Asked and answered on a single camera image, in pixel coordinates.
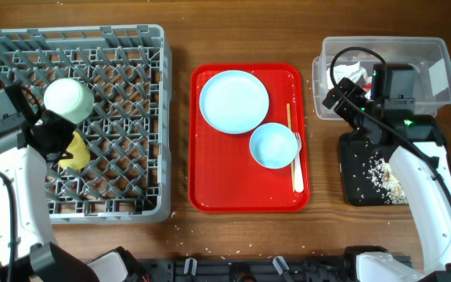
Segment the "large white plate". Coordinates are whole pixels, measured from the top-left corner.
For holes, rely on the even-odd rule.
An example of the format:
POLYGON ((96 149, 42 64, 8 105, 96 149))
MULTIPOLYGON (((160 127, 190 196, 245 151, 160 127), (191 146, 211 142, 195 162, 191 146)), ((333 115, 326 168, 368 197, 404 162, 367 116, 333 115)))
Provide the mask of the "large white plate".
POLYGON ((214 129, 239 135, 256 128, 269 111, 269 94, 253 74, 226 70, 211 77, 201 89, 199 108, 214 129))

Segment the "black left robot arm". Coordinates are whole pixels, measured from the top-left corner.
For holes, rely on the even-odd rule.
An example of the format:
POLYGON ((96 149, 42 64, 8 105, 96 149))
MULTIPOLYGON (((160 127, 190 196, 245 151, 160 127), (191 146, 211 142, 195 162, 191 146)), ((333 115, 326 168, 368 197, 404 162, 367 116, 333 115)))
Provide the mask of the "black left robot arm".
POLYGON ((126 281, 135 260, 115 248, 84 263, 56 243, 45 195, 48 156, 62 155, 75 124, 46 110, 0 114, 0 281, 126 281))

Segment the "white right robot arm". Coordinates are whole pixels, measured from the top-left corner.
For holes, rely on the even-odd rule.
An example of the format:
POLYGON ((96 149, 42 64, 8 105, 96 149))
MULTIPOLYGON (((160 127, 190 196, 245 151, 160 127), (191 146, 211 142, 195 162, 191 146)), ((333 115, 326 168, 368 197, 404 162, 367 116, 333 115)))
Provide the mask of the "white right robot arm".
POLYGON ((354 281, 451 281, 451 171, 446 143, 434 118, 415 115, 412 85, 405 78, 378 78, 372 97, 353 81, 333 83, 323 101, 353 128, 338 142, 341 176, 349 203, 379 205, 387 164, 410 207, 424 256, 424 271, 396 261, 379 247, 348 248, 354 281))

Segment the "white napkin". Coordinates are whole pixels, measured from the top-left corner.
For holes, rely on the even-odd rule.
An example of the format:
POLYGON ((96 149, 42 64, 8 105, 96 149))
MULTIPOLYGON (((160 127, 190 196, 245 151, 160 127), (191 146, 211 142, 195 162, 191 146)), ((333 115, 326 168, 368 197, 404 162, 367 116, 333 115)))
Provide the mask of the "white napkin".
POLYGON ((365 67, 361 65, 360 62, 350 64, 350 65, 336 65, 334 67, 334 82, 338 84, 343 78, 351 80, 358 86, 364 86, 371 83, 372 78, 368 74, 365 67))

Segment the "wooden chopstick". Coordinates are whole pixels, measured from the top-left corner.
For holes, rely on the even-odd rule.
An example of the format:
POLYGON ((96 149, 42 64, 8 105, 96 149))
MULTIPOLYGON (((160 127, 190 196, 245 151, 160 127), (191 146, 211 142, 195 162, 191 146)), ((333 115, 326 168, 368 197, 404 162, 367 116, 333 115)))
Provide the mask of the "wooden chopstick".
MULTIPOLYGON (((287 108, 287 127, 292 131, 291 127, 291 112, 290 112, 290 104, 286 104, 287 108)), ((292 192, 295 192, 295 183, 294 183, 294 161, 290 163, 290 174, 291 174, 291 185, 292 185, 292 192)))

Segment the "yellow cup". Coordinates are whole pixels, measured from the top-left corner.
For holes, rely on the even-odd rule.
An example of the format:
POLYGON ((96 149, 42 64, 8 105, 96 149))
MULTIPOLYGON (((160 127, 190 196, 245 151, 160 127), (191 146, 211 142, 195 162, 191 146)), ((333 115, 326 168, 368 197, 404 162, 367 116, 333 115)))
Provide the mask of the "yellow cup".
POLYGON ((63 169, 72 168, 76 171, 82 170, 90 161, 90 152, 85 141, 78 132, 73 132, 73 139, 67 147, 67 152, 72 158, 65 158, 59 161, 59 166, 63 169))

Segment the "light blue food bowl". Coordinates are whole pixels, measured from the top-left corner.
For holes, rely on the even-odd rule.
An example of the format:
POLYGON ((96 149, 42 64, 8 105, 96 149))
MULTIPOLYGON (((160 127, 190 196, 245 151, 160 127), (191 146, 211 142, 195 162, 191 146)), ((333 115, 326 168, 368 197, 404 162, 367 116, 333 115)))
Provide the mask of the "light blue food bowl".
POLYGON ((46 109, 74 124, 82 122, 91 114, 94 102, 93 91, 72 78, 54 81, 44 94, 46 109))

